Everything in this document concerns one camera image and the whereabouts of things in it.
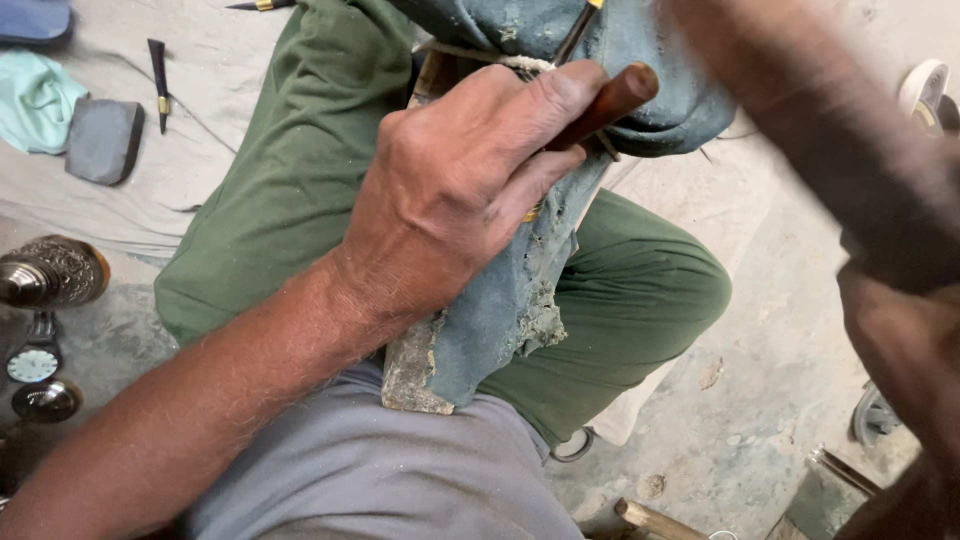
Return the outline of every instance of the white sneaker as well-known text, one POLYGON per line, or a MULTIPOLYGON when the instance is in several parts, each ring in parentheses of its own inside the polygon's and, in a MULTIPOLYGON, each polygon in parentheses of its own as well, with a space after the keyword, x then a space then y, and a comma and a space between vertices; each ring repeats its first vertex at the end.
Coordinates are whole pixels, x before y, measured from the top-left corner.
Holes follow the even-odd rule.
POLYGON ((950 68, 938 60, 915 67, 900 87, 900 108, 931 136, 959 136, 960 110, 947 96, 950 68))

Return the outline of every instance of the green pants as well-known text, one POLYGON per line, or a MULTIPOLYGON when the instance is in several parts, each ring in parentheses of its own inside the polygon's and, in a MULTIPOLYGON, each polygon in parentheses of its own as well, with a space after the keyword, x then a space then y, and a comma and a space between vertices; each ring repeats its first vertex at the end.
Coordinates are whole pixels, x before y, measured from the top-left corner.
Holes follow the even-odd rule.
MULTIPOLYGON (((181 345, 341 241, 377 125, 406 105, 408 32, 386 0, 298 3, 233 166, 156 279, 160 317, 181 345)), ((551 447, 681 354, 730 298, 726 272, 696 239, 609 191, 577 236, 555 299, 569 337, 479 387, 551 447)))

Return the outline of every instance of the clock face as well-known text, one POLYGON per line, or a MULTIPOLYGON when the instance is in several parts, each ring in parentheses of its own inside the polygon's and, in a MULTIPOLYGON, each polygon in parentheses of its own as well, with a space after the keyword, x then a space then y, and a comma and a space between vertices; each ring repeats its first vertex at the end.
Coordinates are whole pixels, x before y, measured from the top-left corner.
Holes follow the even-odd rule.
POLYGON ((7 374, 20 382, 40 382, 57 371, 60 361, 53 354, 39 349, 24 351, 7 362, 7 374))

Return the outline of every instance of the knee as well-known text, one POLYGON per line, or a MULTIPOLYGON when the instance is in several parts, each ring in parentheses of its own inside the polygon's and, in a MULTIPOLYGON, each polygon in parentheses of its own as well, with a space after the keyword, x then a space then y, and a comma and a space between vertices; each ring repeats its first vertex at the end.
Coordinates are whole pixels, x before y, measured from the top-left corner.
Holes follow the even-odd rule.
POLYGON ((686 247, 684 253, 668 256, 676 275, 667 298, 685 305, 705 330, 727 309, 732 283, 727 270, 707 248, 699 242, 686 247))

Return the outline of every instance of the forearm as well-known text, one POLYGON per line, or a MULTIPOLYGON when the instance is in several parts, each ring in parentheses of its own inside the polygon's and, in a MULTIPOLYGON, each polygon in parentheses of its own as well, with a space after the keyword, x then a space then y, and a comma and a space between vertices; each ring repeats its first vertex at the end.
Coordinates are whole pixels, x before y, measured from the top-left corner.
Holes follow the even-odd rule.
POLYGON ((260 426, 401 330, 334 266, 321 259, 124 390, 43 462, 0 537, 120 538, 174 518, 260 426))

